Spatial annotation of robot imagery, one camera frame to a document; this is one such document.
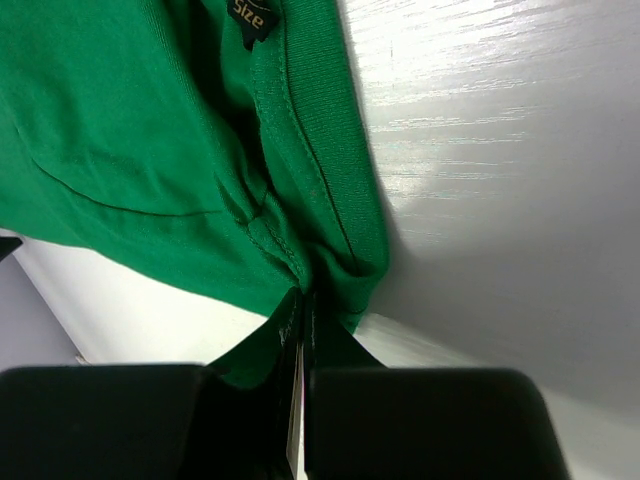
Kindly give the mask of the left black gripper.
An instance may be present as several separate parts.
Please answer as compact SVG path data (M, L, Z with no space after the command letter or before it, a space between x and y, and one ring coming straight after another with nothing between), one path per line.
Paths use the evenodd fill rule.
M0 237L0 260L13 254L23 242L17 237Z

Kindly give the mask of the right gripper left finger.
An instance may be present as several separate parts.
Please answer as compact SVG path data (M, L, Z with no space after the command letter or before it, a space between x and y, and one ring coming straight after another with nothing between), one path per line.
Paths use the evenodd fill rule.
M5 479L291 479L303 296L207 365L21 367L1 375Z

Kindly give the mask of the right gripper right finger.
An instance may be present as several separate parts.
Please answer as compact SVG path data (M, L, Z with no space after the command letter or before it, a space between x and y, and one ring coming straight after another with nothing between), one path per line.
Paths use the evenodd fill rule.
M567 479L546 403L510 369L390 368L315 297L304 317L311 479Z

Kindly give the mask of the green t shirt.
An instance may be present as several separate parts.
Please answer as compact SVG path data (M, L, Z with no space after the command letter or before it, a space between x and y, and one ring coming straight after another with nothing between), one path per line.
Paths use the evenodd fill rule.
M91 363L258 382L286 293L353 332L388 235L333 1L5 1L1 226L124 268Z

